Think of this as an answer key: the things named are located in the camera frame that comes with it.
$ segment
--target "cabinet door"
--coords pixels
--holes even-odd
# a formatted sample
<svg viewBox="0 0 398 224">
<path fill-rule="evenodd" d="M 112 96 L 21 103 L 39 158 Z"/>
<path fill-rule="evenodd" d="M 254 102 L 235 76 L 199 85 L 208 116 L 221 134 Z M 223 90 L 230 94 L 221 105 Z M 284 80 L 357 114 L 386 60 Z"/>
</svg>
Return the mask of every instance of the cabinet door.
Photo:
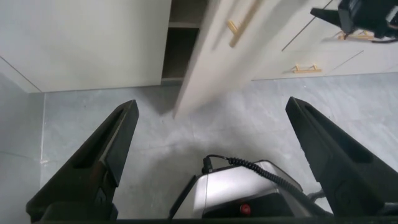
<svg viewBox="0 0 398 224">
<path fill-rule="evenodd" d="M 313 16 L 311 7 L 324 7 L 330 0 L 220 0 L 210 1 L 190 59 L 175 116 L 187 114 L 227 91 L 240 88 L 255 76 L 253 72 L 268 58 L 264 52 L 280 52 Z M 231 47 L 234 34 L 227 26 L 237 27 L 252 13 L 252 20 Z"/>
<path fill-rule="evenodd" d="M 41 91 L 159 85 L 170 5 L 0 1 L 0 55 Z"/>
</svg>

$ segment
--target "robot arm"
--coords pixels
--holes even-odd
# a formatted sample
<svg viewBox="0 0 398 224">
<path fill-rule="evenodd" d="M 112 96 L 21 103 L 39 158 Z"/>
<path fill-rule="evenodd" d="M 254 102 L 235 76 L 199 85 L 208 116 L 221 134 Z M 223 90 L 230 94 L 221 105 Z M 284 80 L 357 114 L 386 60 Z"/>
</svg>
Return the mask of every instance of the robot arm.
<svg viewBox="0 0 398 224">
<path fill-rule="evenodd" d="M 346 36 L 363 29 L 373 32 L 375 38 L 394 40 L 385 43 L 398 38 L 397 0 L 341 0 L 338 10 L 313 8 L 311 14 L 340 27 Z"/>
</svg>

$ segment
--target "coiled cable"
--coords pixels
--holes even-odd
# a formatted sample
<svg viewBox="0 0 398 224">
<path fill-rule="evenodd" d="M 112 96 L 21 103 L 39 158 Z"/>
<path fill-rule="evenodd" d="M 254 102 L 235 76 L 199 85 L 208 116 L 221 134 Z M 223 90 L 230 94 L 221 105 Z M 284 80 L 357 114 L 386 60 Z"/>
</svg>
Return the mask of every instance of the coiled cable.
<svg viewBox="0 0 398 224">
<path fill-rule="evenodd" d="M 275 184 L 279 185 L 281 188 L 284 190 L 288 191 L 294 198 L 296 198 L 306 209 L 308 209 L 311 213 L 314 215 L 318 216 L 332 216 L 331 213 L 325 211 L 321 207 L 319 207 L 317 204 L 313 203 L 303 192 L 301 192 L 298 188 L 294 187 L 291 183 L 289 183 L 287 180 L 279 177 L 278 175 L 272 174 L 263 168 L 261 168 L 259 165 L 246 161 L 244 159 L 239 159 L 239 158 L 233 158 L 233 157 L 225 157 L 225 156 L 219 156 L 219 155 L 208 155 L 206 158 L 210 157 L 218 157 L 221 159 L 226 159 L 230 165 L 235 165 L 235 166 L 243 166 L 247 169 L 253 170 L 255 173 L 260 175 L 261 177 L 264 177 Z"/>
</svg>

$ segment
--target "white cabinet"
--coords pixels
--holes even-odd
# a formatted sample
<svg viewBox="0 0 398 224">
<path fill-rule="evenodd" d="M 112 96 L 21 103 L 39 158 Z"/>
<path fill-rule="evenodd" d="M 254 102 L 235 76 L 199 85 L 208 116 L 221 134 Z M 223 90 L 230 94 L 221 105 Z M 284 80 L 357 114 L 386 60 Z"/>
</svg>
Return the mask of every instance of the white cabinet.
<svg viewBox="0 0 398 224">
<path fill-rule="evenodd" d="M 0 1 L 0 56 L 41 91 L 160 85 L 170 5 Z"/>
<path fill-rule="evenodd" d="M 1 1 L 0 56 L 40 91 L 183 80 L 175 116 L 252 79 L 397 70 L 398 43 L 370 44 L 359 33 L 342 40 L 338 27 L 310 14 L 338 3 Z"/>
</svg>

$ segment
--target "cabinet handle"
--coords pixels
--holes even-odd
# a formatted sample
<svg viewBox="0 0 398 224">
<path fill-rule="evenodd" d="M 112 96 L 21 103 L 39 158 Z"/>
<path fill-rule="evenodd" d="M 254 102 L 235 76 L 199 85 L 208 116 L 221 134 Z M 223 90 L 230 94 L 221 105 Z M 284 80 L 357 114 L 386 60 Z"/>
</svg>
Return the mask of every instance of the cabinet handle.
<svg viewBox="0 0 398 224">
<path fill-rule="evenodd" d="M 248 27 L 251 19 L 253 18 L 254 14 L 258 10 L 262 0 L 255 0 L 254 3 L 251 5 L 248 13 L 245 15 L 242 24 L 239 27 L 236 27 L 234 22 L 229 20 L 227 22 L 228 28 L 231 30 L 231 32 L 234 34 L 234 37 L 232 38 L 231 42 L 229 43 L 229 46 L 235 47 L 235 45 L 238 43 L 239 39 L 241 38 L 243 32 L 246 30 Z"/>
<path fill-rule="evenodd" d="M 355 38 L 355 39 L 361 39 L 361 40 L 373 40 L 374 39 L 374 37 L 372 35 L 369 35 L 366 30 L 362 31 L 361 34 L 349 35 L 348 37 Z M 343 31 L 340 32 L 338 39 L 345 40 L 345 33 Z"/>
<path fill-rule="evenodd" d="M 300 70 L 299 65 L 296 65 L 295 66 L 296 70 L 294 70 L 293 73 L 318 73 L 318 72 L 322 72 L 322 69 L 319 69 L 317 67 L 317 65 L 315 65 L 315 64 L 313 64 L 311 66 L 311 68 L 313 68 L 313 69 Z"/>
</svg>

